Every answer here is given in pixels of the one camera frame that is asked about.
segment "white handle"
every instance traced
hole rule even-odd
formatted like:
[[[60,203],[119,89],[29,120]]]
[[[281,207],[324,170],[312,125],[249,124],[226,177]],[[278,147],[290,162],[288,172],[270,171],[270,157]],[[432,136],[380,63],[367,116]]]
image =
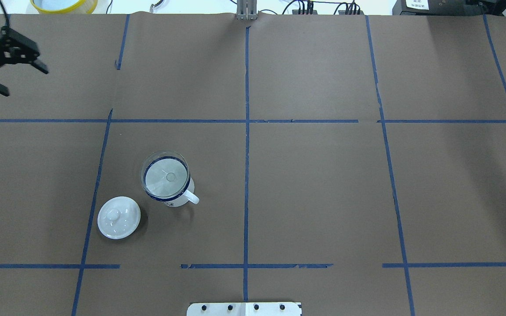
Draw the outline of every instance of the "white handle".
[[[200,199],[199,197],[195,196],[192,192],[190,192],[189,190],[185,190],[183,196],[185,196],[185,198],[188,198],[188,200],[190,202],[193,202],[194,204],[198,204],[200,202]]]

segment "blue rim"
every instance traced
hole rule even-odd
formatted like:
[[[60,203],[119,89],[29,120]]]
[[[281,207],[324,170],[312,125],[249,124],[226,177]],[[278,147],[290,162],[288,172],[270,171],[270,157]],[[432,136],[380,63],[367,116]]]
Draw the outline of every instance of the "blue rim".
[[[151,168],[151,166],[153,166],[153,164],[155,164],[156,162],[159,162],[160,160],[163,160],[163,159],[175,159],[175,160],[177,160],[178,162],[180,162],[184,166],[185,170],[187,170],[187,174],[189,174],[187,164],[185,164],[185,162],[183,160],[180,160],[179,158],[173,157],[173,156],[164,156],[164,157],[157,158],[156,160],[153,160],[149,164],[149,166],[146,167],[146,171],[144,172],[144,178],[143,178],[144,185],[145,185],[145,182],[146,182],[146,175],[147,175],[147,172],[148,172],[149,168]],[[156,200],[156,201],[159,201],[159,202],[169,202],[169,201],[175,200],[176,198],[179,198],[181,195],[183,195],[184,192],[187,190],[188,185],[190,183],[191,183],[191,178],[189,176],[189,178],[187,180],[187,183],[183,187],[183,190],[181,190],[181,192],[179,194],[177,194],[176,196],[170,197],[170,198],[159,198],[159,197],[157,197],[155,195],[150,194],[147,190],[144,190],[144,191],[146,191],[146,194],[148,194],[148,196],[150,198],[153,198],[153,200]]]

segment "white bracket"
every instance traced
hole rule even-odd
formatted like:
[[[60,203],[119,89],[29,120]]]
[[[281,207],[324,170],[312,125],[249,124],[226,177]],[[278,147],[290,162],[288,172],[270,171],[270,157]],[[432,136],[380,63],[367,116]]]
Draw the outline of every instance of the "white bracket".
[[[187,316],[302,316],[302,304],[265,303],[194,303]]]
[[[238,20],[257,20],[257,0],[236,0]]]

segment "label sticker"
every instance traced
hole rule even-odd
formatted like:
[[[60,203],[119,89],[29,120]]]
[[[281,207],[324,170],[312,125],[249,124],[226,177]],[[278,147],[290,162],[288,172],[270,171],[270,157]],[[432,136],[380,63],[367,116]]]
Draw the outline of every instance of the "label sticker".
[[[409,8],[428,10],[428,0],[405,0],[405,4]]]

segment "lid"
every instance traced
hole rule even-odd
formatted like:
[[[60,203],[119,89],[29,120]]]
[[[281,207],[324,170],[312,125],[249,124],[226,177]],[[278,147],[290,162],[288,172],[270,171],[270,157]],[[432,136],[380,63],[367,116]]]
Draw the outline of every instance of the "lid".
[[[118,196],[106,202],[97,218],[103,235],[111,239],[129,236],[140,223],[140,207],[129,197]]]
[[[144,175],[146,190],[159,198],[170,198],[179,194],[188,184],[187,166],[177,157],[165,156],[155,160]]]

